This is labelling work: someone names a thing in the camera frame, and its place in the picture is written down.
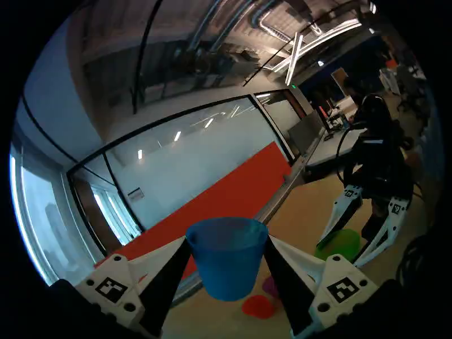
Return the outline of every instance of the orange wall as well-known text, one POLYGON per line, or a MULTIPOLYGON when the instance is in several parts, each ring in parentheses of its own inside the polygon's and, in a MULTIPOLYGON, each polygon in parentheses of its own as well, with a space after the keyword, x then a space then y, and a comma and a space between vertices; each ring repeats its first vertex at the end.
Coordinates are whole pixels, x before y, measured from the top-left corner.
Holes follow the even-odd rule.
MULTIPOLYGON (((183 236, 191 225, 201 220, 222 216, 254 218, 288 174, 290 167, 272 142, 116 253, 135 259, 183 236)), ((194 271, 196 266, 191 257, 184 277, 194 271)))

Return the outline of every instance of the blue plastic cup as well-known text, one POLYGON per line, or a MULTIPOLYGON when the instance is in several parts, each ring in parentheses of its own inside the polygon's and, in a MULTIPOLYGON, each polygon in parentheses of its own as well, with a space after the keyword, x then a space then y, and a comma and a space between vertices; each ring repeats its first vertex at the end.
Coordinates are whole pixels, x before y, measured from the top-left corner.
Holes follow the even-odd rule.
POLYGON ((208 294, 235 301, 253 289, 268 237, 253 219, 215 218, 192 225, 186 233, 208 294))

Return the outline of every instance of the exposed ceiling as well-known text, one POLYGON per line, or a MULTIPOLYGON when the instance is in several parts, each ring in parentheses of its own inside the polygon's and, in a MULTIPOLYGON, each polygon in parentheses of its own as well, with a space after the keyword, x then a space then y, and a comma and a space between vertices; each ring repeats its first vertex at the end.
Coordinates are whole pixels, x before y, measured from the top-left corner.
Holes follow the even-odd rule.
MULTIPOLYGON (((74 50, 81 53, 96 105, 106 110, 131 105, 139 45, 154 4, 155 0, 89 1, 74 16, 79 29, 72 32, 80 34, 82 44, 74 50)), ((164 0, 147 39, 139 103, 241 84, 286 45, 287 37, 318 18, 317 29, 326 32, 356 18, 359 4, 346 0, 164 0)), ((312 28, 303 35, 307 44, 319 34, 312 28)), ((329 41, 311 54, 333 45, 329 41)), ((269 65, 290 57, 291 49, 287 44, 269 65)))

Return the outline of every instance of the green plastic bowl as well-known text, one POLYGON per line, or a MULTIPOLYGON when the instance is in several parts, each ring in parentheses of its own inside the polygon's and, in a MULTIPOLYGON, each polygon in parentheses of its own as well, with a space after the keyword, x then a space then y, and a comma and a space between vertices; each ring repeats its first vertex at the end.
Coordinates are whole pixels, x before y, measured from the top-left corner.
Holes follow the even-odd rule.
POLYGON ((341 229, 325 238, 323 244, 315 249, 315 256, 327 260, 330 255, 340 254, 352 261, 359 253, 361 236, 352 229, 341 229))

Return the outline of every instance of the ceiling pipe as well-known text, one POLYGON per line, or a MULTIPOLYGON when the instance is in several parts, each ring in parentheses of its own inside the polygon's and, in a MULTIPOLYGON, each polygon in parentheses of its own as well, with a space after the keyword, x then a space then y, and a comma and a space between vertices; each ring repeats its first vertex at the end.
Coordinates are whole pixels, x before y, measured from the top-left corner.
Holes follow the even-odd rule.
POLYGON ((218 48, 222 45, 228 34, 233 30, 233 28, 238 24, 240 20, 254 7, 256 0, 246 0, 234 13, 230 21, 223 28, 221 33, 216 38, 213 45, 210 47, 210 53, 216 53, 218 48))
POLYGON ((203 19, 198 24, 196 31, 193 33, 192 39, 190 40, 187 51, 193 51, 198 47, 201 37, 204 34, 204 32, 206 31, 208 25, 211 23, 212 19, 215 17, 218 10, 222 6, 224 6, 224 4, 227 1, 228 0, 214 0, 212 5, 207 9, 206 14, 204 15, 203 19))
MULTIPOLYGON (((307 4, 304 1, 301 1, 301 0, 297 0, 297 1, 302 2, 302 5, 306 8, 308 8, 307 4)), ((272 37, 275 37, 281 41, 284 41, 286 44, 288 42, 290 42, 290 44, 293 45, 293 41, 292 41, 291 37, 289 37, 284 32, 280 31, 279 29, 269 26, 264 23, 265 18, 272 12, 272 10, 275 7, 277 7, 281 3, 282 3, 282 0, 270 0, 267 3, 263 4, 262 6, 260 6, 254 12, 253 16, 251 17, 251 26, 253 28, 259 28, 259 29, 263 30, 267 34, 271 35, 272 37)), ((316 36, 320 36, 323 34, 320 27, 316 23, 313 23, 314 20, 310 13, 308 14, 307 18, 304 18, 304 19, 308 22, 308 24, 310 24, 309 28, 316 36)))
POLYGON ((251 17, 251 26, 253 28, 259 28, 262 31, 266 32, 267 34, 271 35, 272 37, 284 41, 287 44, 289 41, 292 40, 291 37, 289 37, 284 32, 280 31, 279 29, 271 27, 264 23, 264 19, 272 12, 272 10, 276 6, 278 6, 281 3, 282 3, 281 0, 270 0, 267 3, 258 7, 251 17))

